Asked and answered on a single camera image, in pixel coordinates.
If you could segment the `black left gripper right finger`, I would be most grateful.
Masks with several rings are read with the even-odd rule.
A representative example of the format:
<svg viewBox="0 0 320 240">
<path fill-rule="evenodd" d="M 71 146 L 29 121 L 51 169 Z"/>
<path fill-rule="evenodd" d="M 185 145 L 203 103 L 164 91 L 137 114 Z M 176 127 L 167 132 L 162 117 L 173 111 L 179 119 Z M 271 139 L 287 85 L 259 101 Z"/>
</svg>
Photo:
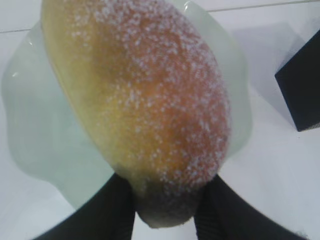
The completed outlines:
<svg viewBox="0 0 320 240">
<path fill-rule="evenodd" d="M 305 240 L 269 219 L 238 194 L 219 175 L 203 189 L 194 217 L 199 240 Z"/>
</svg>

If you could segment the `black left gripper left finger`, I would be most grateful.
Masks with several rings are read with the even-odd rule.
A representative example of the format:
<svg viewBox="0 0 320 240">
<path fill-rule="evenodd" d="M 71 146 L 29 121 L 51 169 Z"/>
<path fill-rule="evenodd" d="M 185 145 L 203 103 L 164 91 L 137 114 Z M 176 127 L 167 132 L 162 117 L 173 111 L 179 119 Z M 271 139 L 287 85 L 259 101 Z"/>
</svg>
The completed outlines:
<svg viewBox="0 0 320 240">
<path fill-rule="evenodd" d="M 130 240 L 135 206 L 129 182 L 117 174 L 68 218 L 36 240 Z"/>
</svg>

